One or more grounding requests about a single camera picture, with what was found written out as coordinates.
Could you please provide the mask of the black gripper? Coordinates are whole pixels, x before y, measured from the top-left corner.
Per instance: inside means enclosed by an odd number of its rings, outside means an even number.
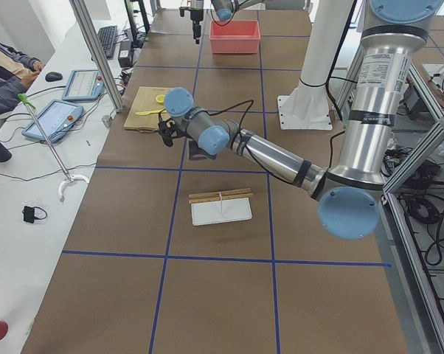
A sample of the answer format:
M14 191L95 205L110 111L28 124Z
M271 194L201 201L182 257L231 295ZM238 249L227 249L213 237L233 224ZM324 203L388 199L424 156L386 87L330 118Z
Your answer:
M200 44L201 38L201 25L203 21L203 10L191 8L190 9L190 19L192 21L192 36L196 44Z

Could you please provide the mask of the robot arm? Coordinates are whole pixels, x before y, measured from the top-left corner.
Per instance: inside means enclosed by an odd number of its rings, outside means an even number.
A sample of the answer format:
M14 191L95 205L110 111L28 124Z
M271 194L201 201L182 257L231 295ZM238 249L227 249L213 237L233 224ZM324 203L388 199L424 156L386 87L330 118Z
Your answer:
M160 128L166 146L173 138L187 137L196 153L217 157L224 148L253 161L281 182L306 190L317 200L318 216L329 233L359 239L378 224L382 195L382 158L395 122L412 56L427 42L433 17L444 1L366 1L361 31L363 55L353 104L339 160L320 168L258 136L222 114L196 106L185 88L172 88L165 95L170 115ZM280 96L279 118L287 114L286 129L327 128L328 81L356 1L327 1L319 8L313 25L299 85Z
M211 15L212 20L218 26L224 27L232 21L235 13L247 7L251 7L260 3L264 3L264 1L212 0L211 5L218 19L215 20L214 16ZM187 1L186 6L179 7L179 13L181 17L184 17L186 12L190 14L190 20L192 22L192 37L196 44L200 44L202 36L201 22L204 20L204 13L205 13L204 1L196 1L196 0Z

